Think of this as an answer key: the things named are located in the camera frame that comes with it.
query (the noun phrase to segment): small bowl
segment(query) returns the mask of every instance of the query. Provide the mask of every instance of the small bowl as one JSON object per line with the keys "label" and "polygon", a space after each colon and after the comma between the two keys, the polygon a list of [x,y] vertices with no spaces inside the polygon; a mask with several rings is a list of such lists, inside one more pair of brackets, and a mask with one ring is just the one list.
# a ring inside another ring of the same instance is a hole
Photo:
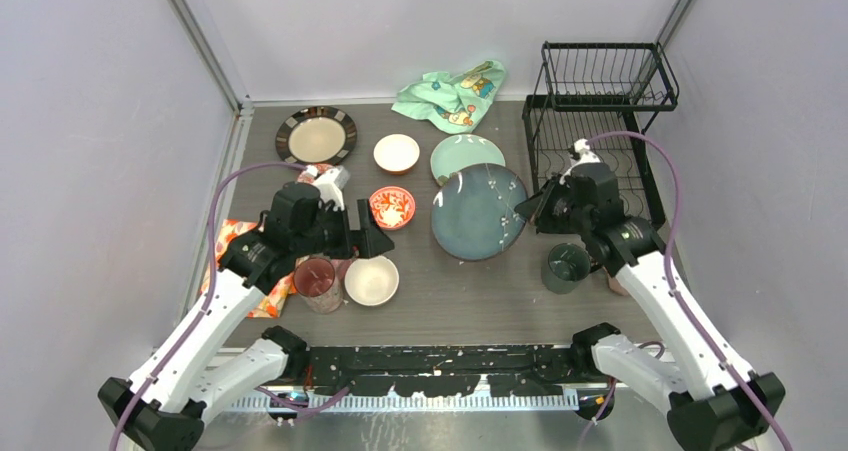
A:
{"label": "small bowl", "polygon": [[385,256],[357,259],[345,274],[347,295],[363,306],[386,303],[397,292],[399,283],[397,266]]}
{"label": "small bowl", "polygon": [[420,155],[418,143],[405,134],[390,134],[374,146],[374,161],[389,174],[406,174]]}
{"label": "small bowl", "polygon": [[368,199],[374,219],[383,229],[400,229],[415,215],[415,198],[412,193],[397,186],[380,188]]}

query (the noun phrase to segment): speckled plate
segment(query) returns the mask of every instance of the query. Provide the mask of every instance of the speckled plate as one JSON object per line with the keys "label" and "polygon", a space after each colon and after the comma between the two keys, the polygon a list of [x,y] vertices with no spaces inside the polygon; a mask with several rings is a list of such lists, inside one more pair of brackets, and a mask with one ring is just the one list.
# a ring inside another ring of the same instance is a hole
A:
{"label": "speckled plate", "polygon": [[277,131],[276,148],[287,163],[339,164],[356,146],[353,119],[332,106],[312,106],[291,115]]}
{"label": "speckled plate", "polygon": [[457,172],[433,199],[436,241],[463,261],[481,261],[506,251],[524,229],[513,211],[527,199],[521,179],[498,164],[475,164]]}
{"label": "speckled plate", "polygon": [[430,155],[430,171],[442,186],[457,171],[481,163],[503,166],[506,160],[495,143],[473,134],[449,136]]}

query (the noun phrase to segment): black rimmed plate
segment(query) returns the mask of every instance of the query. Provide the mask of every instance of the black rimmed plate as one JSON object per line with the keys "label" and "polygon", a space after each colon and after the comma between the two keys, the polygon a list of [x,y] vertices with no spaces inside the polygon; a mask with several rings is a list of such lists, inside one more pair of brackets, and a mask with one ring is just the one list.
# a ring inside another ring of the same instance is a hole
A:
{"label": "black rimmed plate", "polygon": [[276,147],[287,163],[336,165],[356,146],[356,125],[332,106],[312,106],[291,115],[277,131]]}

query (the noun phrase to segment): green cloth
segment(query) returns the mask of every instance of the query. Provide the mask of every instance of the green cloth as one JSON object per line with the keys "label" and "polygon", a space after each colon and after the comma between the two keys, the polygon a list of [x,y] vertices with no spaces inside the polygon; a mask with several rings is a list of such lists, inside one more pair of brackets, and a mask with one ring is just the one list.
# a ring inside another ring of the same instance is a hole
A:
{"label": "green cloth", "polygon": [[392,110],[412,119],[429,119],[448,134],[470,133],[489,110],[506,70],[497,61],[485,61],[458,76],[435,72],[398,93]]}

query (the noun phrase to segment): drying rack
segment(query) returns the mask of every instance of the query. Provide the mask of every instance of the drying rack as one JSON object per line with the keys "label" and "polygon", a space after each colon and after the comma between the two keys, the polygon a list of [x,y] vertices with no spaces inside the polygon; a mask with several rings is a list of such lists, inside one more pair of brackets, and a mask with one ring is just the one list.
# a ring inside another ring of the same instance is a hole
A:
{"label": "drying rack", "polygon": [[[660,112],[677,107],[678,95],[659,44],[546,42],[536,90],[522,112],[533,191],[568,169],[575,141],[607,131],[644,134]],[[625,212],[662,226],[665,213],[645,143],[616,137],[592,150],[618,176]]]}

